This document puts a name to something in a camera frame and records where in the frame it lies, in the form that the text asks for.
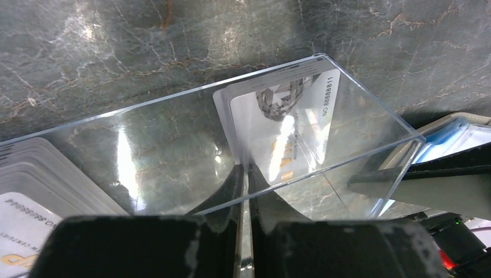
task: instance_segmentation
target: black plastic part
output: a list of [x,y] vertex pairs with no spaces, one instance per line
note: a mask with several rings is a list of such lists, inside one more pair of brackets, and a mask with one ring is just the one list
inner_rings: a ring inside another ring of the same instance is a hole
[[430,217],[430,218],[425,218],[425,219],[415,219],[419,221],[423,227],[425,227],[431,235],[433,235],[437,230],[438,227],[442,225],[443,222],[447,222],[449,220],[452,221],[461,221],[460,214],[455,214],[455,213],[445,213],[441,214],[435,217]]
[[423,222],[441,250],[462,264],[484,253],[486,246],[462,222],[458,215],[445,214]]
[[[385,169],[351,177],[348,188],[385,198],[393,177]],[[441,211],[491,220],[491,144],[412,165],[391,198]]]
[[491,277],[491,248],[472,260],[462,263],[452,269],[455,278],[490,278]]
[[[251,191],[268,186],[259,169]],[[270,192],[250,200],[254,275],[264,277],[447,277],[431,237],[407,222],[313,222]]]
[[[243,170],[190,214],[240,196]],[[207,215],[75,217],[48,238],[29,277],[234,277],[240,204]]]

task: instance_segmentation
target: stack of cards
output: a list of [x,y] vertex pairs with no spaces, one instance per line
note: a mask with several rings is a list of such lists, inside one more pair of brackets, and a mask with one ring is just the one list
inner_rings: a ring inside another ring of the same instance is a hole
[[234,161],[255,163],[270,185],[318,170],[339,79],[340,71],[316,56],[216,91]]
[[33,138],[0,148],[0,276],[29,270],[65,217],[127,214],[52,144]]

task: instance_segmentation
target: gold logo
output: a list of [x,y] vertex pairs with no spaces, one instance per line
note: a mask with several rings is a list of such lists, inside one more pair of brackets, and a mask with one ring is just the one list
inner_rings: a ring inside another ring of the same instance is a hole
[[31,268],[34,265],[34,262],[36,261],[37,257],[38,257],[37,255],[32,255],[27,258],[24,258],[19,255],[11,254],[11,255],[3,256],[1,260],[6,265],[16,265],[16,266],[22,266],[24,268]]
[[[271,146],[271,149],[272,151],[274,151],[274,149],[276,148],[276,142],[273,142],[272,146]],[[284,154],[289,154],[292,152],[292,143],[289,142],[285,145],[285,152]],[[280,163],[280,168],[283,168],[284,166],[286,166],[287,164],[289,164],[290,162],[292,162],[292,159],[291,158],[282,158],[281,159],[281,163]],[[283,173],[281,175],[281,181],[286,181],[286,180],[289,180],[293,177],[293,171],[288,171],[286,173]]]

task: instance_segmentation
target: clear acrylic box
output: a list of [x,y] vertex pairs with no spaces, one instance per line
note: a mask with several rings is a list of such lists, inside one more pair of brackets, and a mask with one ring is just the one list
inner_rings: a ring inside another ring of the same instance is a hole
[[[249,160],[238,166],[234,161],[213,94],[319,57],[340,71],[322,162],[286,182],[206,203],[231,172],[252,169]],[[50,141],[132,214],[203,214],[274,191],[313,220],[378,217],[424,143],[424,137],[324,54],[5,141],[0,147],[33,137]],[[385,176],[390,190],[384,198],[349,188],[353,177],[380,169],[391,170]]]

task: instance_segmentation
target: red light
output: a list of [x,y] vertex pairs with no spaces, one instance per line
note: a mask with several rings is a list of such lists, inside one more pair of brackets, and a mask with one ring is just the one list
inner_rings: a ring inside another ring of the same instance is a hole
[[452,269],[457,266],[457,264],[454,264],[442,250],[440,250],[440,257],[442,258],[445,268]]

